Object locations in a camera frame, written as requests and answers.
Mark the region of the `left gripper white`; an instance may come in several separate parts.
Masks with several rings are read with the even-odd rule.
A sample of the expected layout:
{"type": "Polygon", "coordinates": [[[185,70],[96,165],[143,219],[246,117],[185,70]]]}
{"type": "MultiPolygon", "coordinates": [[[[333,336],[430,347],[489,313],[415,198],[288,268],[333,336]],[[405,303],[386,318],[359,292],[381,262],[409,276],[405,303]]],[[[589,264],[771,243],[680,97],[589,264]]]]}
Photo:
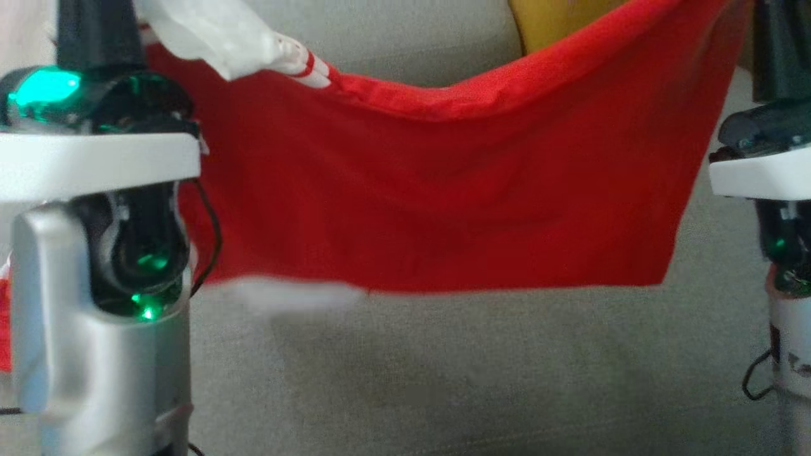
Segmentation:
{"type": "Polygon", "coordinates": [[[66,200],[98,308],[158,320],[190,262],[179,185],[200,173],[193,103],[165,76],[104,70],[146,67],[132,1],[58,1],[56,63],[2,78],[2,199],[66,200]]]}

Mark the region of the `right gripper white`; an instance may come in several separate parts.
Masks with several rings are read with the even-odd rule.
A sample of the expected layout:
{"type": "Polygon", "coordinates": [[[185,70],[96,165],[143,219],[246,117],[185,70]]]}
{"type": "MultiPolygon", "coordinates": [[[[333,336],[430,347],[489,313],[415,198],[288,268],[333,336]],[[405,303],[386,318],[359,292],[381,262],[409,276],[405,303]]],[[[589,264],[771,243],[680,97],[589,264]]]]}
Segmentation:
{"type": "Polygon", "coordinates": [[[710,182],[719,196],[753,200],[774,288],[787,295],[809,294],[809,95],[809,1],[756,1],[753,100],[770,103],[724,119],[710,182]]]}

